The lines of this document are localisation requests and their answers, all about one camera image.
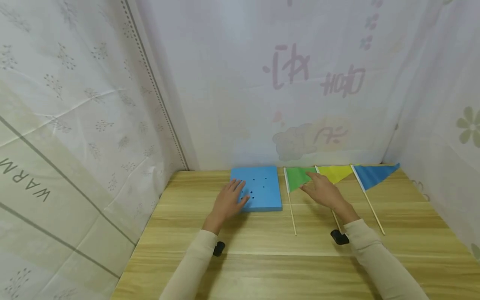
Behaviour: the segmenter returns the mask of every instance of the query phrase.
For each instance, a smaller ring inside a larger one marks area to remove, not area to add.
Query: gray stripe
[[[101,263],[97,262],[95,259],[91,258],[90,256],[86,255],[85,253],[83,253],[82,251],[76,249],[75,247],[73,247],[72,245],[70,245],[69,243],[63,241],[62,239],[60,239],[59,237],[51,234],[50,232],[46,231],[45,229],[41,228],[40,226],[38,226],[37,224],[35,224],[34,222],[30,221],[29,219],[27,219],[26,217],[22,216],[21,214],[17,213],[16,211],[14,211],[13,209],[9,208],[8,206],[6,206],[5,204],[3,204],[2,202],[0,202],[0,207],[3,208],[4,210],[6,210],[7,212],[11,213],[12,215],[14,215],[15,217],[21,219],[22,221],[24,221],[25,223],[29,224],[30,226],[34,227],[35,229],[38,229],[39,231],[45,233],[46,235],[48,235],[49,237],[51,237],[52,239],[56,240],[57,242],[59,242],[60,244],[64,245],[65,247],[71,249],[73,252],[83,256],[84,258],[88,259],[89,261],[93,262],[94,264],[96,264],[97,266],[99,266],[100,268],[104,269],[105,271],[109,272],[110,274],[112,274],[113,276],[115,276],[115,278],[117,279],[120,279],[120,276],[113,273],[112,271],[110,271],[109,269],[107,269],[107,267],[105,267],[104,265],[102,265]]]
[[[170,119],[170,115],[168,114],[168,111],[165,107],[165,102],[163,101],[162,94],[160,93],[160,89],[158,88],[158,84],[156,83],[156,78],[155,78],[154,73],[152,71],[152,66],[150,65],[150,61],[148,60],[147,53],[145,52],[145,47],[144,47],[144,44],[142,42],[142,39],[140,38],[140,35],[138,34],[137,24],[135,24],[135,20],[133,19],[132,11],[130,10],[130,5],[128,4],[128,0],[125,0],[125,4],[127,4],[127,9],[128,9],[128,12],[130,13],[130,19],[132,20],[133,26],[135,27],[135,31],[137,33],[138,41],[140,42],[140,45],[142,46],[142,51],[144,53],[145,60],[148,64],[148,68],[150,69],[150,73],[152,74],[153,81],[155,82],[156,90],[158,91],[158,94],[160,95],[160,102],[162,103],[163,108],[165,109],[165,113],[167,115],[168,122],[170,123],[170,127],[172,128],[173,135],[174,135],[174,138],[175,138],[175,143],[177,144],[177,147],[180,149],[182,162],[183,162],[183,164],[186,168],[186,171],[188,171],[188,170],[190,170],[190,168],[188,167],[187,160],[185,159],[185,154],[183,153],[183,149],[182,149],[182,147],[179,143],[177,133],[175,132],[175,128],[173,128],[173,124],[172,124],[172,121]]]
[[[116,230],[118,230],[124,237],[132,243],[133,246],[136,246],[135,242],[132,241],[123,231],[120,230],[120,228],[117,227],[112,221],[110,221],[103,213],[102,211],[95,205],[95,203],[90,200],[90,198],[87,197],[62,171],[60,171],[57,166],[55,166],[45,155],[43,155],[35,146],[33,146],[21,133],[19,133],[12,125],[10,125],[2,116],[0,116],[0,121],[7,126],[13,133],[15,133],[25,144],[27,144],[35,153],[37,153],[43,160],[46,161],[52,168],[54,168],[71,186],[73,186],[74,189],[76,189],[80,195],[82,195],[88,202],[90,202],[91,205],[98,211],[98,213],[105,218]]]

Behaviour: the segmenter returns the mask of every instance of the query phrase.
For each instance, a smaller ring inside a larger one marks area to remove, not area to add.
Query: triangular flag
[[[327,166],[317,167],[318,172],[324,176],[327,176],[331,183],[337,184],[343,178],[353,173],[350,166]]]
[[[288,183],[288,188],[291,191],[294,189],[299,188],[302,184],[312,180],[310,177],[308,177],[305,172],[310,171],[312,173],[316,173],[317,170],[315,170],[314,167],[311,168],[286,168],[287,171],[287,183]]]
[[[397,171],[400,164],[394,166],[353,166],[357,175],[363,184],[365,190],[368,190],[380,182],[384,181],[390,174]]]

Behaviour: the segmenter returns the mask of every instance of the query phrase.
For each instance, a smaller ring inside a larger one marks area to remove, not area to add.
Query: yellow flag
[[[317,168],[319,173],[327,176],[328,180],[333,184],[336,184],[353,172],[350,166],[327,166]]]

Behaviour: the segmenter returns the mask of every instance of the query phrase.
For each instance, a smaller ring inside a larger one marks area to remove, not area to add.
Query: wooden table
[[[172,176],[112,299],[158,299],[229,174]],[[282,169],[278,177],[283,211],[241,214],[224,226],[219,240],[227,247],[212,258],[197,299],[380,299],[349,245],[330,237],[336,228],[330,210],[300,190],[291,193],[294,235]],[[337,186],[381,235],[355,176]],[[386,231],[385,246],[430,299],[480,299],[478,263],[402,170],[367,194]]]

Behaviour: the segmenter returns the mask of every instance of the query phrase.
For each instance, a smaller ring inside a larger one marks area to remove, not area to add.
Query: black clip
[[[335,243],[337,243],[337,245],[345,245],[350,243],[348,237],[345,234],[342,234],[338,229],[332,230],[332,232],[330,232],[330,235],[332,236]]]
[[[219,257],[222,255],[222,251],[225,249],[225,243],[222,241],[219,241],[215,248],[213,249],[213,256]]]

